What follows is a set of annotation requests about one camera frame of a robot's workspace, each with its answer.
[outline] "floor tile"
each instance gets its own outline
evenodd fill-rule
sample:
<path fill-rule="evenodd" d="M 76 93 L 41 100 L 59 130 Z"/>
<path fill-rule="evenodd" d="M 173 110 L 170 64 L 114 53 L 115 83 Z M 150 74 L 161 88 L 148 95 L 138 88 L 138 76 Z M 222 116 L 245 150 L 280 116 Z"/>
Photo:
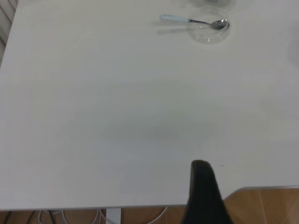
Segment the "floor tile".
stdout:
<path fill-rule="evenodd" d="M 265 224 L 259 190 L 235 192 L 225 205 L 234 224 Z"/>
<path fill-rule="evenodd" d="M 146 224 L 155 219 L 164 208 L 127 208 L 122 209 L 121 224 Z M 155 224 L 166 224 L 166 212 L 155 222 Z"/>
<path fill-rule="evenodd" d="M 166 211 L 167 224 L 180 224 L 185 214 L 185 206 L 168 207 Z"/>
<path fill-rule="evenodd" d="M 267 224 L 299 223 L 299 189 L 261 190 Z"/>

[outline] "cable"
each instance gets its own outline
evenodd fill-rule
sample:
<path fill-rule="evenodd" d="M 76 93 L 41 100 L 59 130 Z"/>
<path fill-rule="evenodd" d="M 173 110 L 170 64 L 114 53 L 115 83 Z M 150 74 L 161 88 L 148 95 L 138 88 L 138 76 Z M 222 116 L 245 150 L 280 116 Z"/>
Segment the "cable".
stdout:
<path fill-rule="evenodd" d="M 146 223 L 146 224 L 152 224 L 152 223 L 154 223 L 155 221 L 157 221 L 157 220 L 158 220 L 158 219 L 159 219 L 159 218 L 166 212 L 166 210 L 167 210 L 167 207 L 161 212 L 160 215 L 158 215 L 155 219 L 153 219 L 152 221 L 150 221 L 149 223 Z M 112 222 L 111 220 L 107 219 L 107 218 L 103 215 L 103 213 L 102 213 L 102 209 L 100 209 L 100 215 L 101 215 L 101 217 L 103 217 L 103 219 L 106 220 L 106 222 L 108 222 L 108 223 L 110 223 L 110 224 L 116 224 L 116 223 Z"/>
<path fill-rule="evenodd" d="M 62 210 L 62 218 L 64 219 L 65 224 L 69 224 L 69 222 L 65 218 L 64 210 Z"/>
<path fill-rule="evenodd" d="M 26 224 L 29 224 L 29 223 L 30 223 L 30 221 L 31 221 L 31 219 L 32 219 L 32 217 L 33 217 L 33 215 L 34 215 L 34 213 L 35 213 L 35 211 L 33 211 L 33 212 L 31 213 L 31 215 L 29 216 L 29 218 L 28 218 Z"/>
<path fill-rule="evenodd" d="M 44 211 L 41 210 L 41 211 L 39 212 L 39 214 L 38 214 L 37 221 L 38 221 L 39 224 L 46 224 L 46 223 L 44 223 L 44 222 L 42 221 L 42 213 L 43 213 L 43 212 L 44 212 Z M 54 221 L 54 217 L 53 217 L 53 215 L 52 215 L 52 212 L 49 210 L 48 213 L 50 214 L 52 223 L 55 224 L 55 221 Z"/>
<path fill-rule="evenodd" d="M 46 224 L 46 223 L 43 223 L 43 222 L 42 222 L 42 213 L 43 213 L 43 211 L 40 211 L 40 212 L 38 213 L 37 221 L 38 221 L 39 224 Z"/>
<path fill-rule="evenodd" d="M 146 223 L 146 224 L 152 224 L 154 223 L 155 221 L 157 221 L 167 210 L 167 207 L 161 212 L 160 215 L 157 216 L 157 218 L 153 219 L 152 221 L 150 221 L 149 223 Z"/>
<path fill-rule="evenodd" d="M 11 211 L 8 212 L 7 216 L 5 217 L 5 220 L 4 220 L 3 224 L 6 224 L 6 223 L 7 223 L 7 221 L 9 220 L 9 217 L 10 217 L 10 216 L 11 216 Z"/>
<path fill-rule="evenodd" d="M 53 214 L 53 215 L 56 215 L 56 214 L 58 214 L 59 212 L 62 212 L 62 210 L 58 210 L 58 211 L 52 211 L 51 213 Z"/>
<path fill-rule="evenodd" d="M 95 218 L 94 218 L 92 224 L 95 224 L 95 221 L 97 221 L 97 218 L 98 218 L 98 216 L 99 216 L 99 211 L 100 211 L 100 210 L 97 209 L 97 214 L 95 215 Z M 69 224 L 69 222 L 66 220 L 66 217 L 65 217 L 65 214 L 64 214 L 64 210 L 62 210 L 62 218 L 63 218 L 63 220 L 64 220 L 64 222 L 65 222 L 66 224 Z"/>
<path fill-rule="evenodd" d="M 49 210 L 49 214 L 50 214 L 50 217 L 51 217 L 51 220 L 52 220 L 52 223 L 55 224 L 55 221 L 54 221 L 54 217 L 52 215 L 52 212 Z"/>

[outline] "light blue handle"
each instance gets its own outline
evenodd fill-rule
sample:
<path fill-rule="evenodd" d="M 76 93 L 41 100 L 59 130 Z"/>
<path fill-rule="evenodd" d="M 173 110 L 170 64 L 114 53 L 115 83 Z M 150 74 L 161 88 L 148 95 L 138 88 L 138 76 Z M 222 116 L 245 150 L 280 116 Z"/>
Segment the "light blue handle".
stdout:
<path fill-rule="evenodd" d="M 177 16 L 177 15 L 160 15 L 160 20 L 170 21 L 170 22 L 184 22 L 187 23 L 189 21 L 188 18 Z"/>

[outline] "white cable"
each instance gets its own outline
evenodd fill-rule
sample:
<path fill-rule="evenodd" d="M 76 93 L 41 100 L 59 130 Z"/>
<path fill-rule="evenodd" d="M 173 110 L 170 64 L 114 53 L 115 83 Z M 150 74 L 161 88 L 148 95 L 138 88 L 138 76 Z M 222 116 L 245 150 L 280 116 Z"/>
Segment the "white cable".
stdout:
<path fill-rule="evenodd" d="M 160 215 L 157 216 L 157 218 L 155 218 L 154 220 L 150 221 L 149 223 L 146 223 L 146 224 L 152 224 L 154 223 L 155 221 L 157 221 L 167 210 L 167 207 L 161 212 Z"/>
<path fill-rule="evenodd" d="M 158 219 L 159 219 L 159 218 L 166 212 L 166 210 L 167 210 L 167 207 L 161 212 L 160 215 L 158 215 L 155 219 L 153 219 L 152 221 L 150 221 L 149 223 L 146 223 L 146 224 L 152 224 L 152 223 L 154 223 L 155 221 L 157 221 L 157 220 L 158 220 Z M 103 217 L 103 219 L 105 219 L 106 222 L 108 222 L 108 223 L 110 223 L 110 224 L 116 224 L 116 223 L 112 222 L 111 220 L 107 219 L 107 218 L 103 215 L 103 213 L 102 213 L 102 209 L 100 209 L 100 216 Z"/>
<path fill-rule="evenodd" d="M 94 218 L 92 224 L 95 224 L 95 221 L 97 220 L 98 216 L 99 216 L 99 209 L 97 209 L 97 214 L 95 215 L 95 218 Z M 66 224 L 69 224 L 69 222 L 68 222 L 68 221 L 66 220 L 66 218 L 65 218 L 64 210 L 62 210 L 62 218 L 63 218 L 63 220 L 64 220 L 64 222 L 65 222 Z"/>
<path fill-rule="evenodd" d="M 62 210 L 58 210 L 58 211 L 51 212 L 51 213 L 52 213 L 52 215 L 56 215 L 56 214 L 58 214 L 59 212 L 62 212 Z"/>
<path fill-rule="evenodd" d="M 46 224 L 46 223 L 42 222 L 42 213 L 43 213 L 43 210 L 39 211 L 37 221 L 39 224 Z"/>

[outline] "wooden floor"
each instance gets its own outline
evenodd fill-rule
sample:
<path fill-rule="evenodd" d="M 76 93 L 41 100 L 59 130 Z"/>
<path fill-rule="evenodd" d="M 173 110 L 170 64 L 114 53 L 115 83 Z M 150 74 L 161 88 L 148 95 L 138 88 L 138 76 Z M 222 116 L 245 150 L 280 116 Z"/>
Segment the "wooden floor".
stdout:
<path fill-rule="evenodd" d="M 228 197 L 225 204 L 235 224 L 299 224 L 299 189 L 244 190 Z M 123 209 L 121 223 L 146 224 L 162 211 L 163 208 Z M 12 212 L 7 224 L 26 224 L 31 212 Z M 183 206 L 169 207 L 154 224 L 180 224 L 183 214 Z M 0 224 L 6 215 L 0 212 Z M 70 210 L 65 215 L 69 224 L 91 224 L 96 210 Z M 38 224 L 37 216 L 35 212 L 31 224 Z M 64 224 L 61 213 L 55 219 L 57 224 Z M 42 221 L 51 224 L 49 214 L 44 213 Z"/>

